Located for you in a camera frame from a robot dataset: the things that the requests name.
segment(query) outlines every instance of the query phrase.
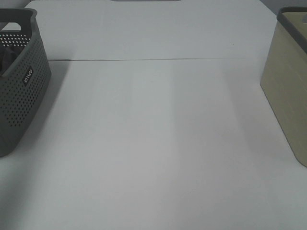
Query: perforated basket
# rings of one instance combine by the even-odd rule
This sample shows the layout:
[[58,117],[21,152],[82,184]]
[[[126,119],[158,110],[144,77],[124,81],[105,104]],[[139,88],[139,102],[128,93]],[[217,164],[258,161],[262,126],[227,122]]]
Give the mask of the perforated basket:
[[24,47],[0,76],[0,157],[10,153],[33,120],[46,92],[51,71],[32,9],[0,8],[0,22],[17,23],[20,31],[0,31],[4,46]]

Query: white tabletop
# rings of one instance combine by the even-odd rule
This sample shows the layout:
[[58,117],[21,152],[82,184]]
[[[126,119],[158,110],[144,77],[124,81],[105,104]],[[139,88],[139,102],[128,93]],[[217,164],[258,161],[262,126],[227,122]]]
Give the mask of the white tabletop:
[[32,1],[49,59],[267,56],[276,17],[259,0]]
[[260,88],[264,61],[51,62],[0,160],[0,229],[305,229],[306,168]]

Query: white surface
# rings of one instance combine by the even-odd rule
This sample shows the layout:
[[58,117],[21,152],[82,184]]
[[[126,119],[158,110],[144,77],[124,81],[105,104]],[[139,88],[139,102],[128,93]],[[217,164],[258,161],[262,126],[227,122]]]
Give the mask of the white surface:
[[276,16],[258,0],[32,1],[49,59],[267,56]]
[[263,63],[51,62],[0,160],[0,229],[305,229],[307,169],[259,86]]

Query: object inside basket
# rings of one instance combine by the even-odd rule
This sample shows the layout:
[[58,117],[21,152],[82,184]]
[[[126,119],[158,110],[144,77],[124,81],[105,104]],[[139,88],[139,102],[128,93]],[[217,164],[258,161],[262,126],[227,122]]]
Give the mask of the object inside basket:
[[3,74],[22,52],[22,46],[3,46],[0,44],[0,74]]

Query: beige storage box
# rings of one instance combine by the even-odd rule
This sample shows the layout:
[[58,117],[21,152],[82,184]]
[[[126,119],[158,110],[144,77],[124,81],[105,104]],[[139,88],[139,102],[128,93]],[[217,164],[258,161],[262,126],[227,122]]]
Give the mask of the beige storage box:
[[307,7],[282,8],[261,86],[297,160],[307,166]]

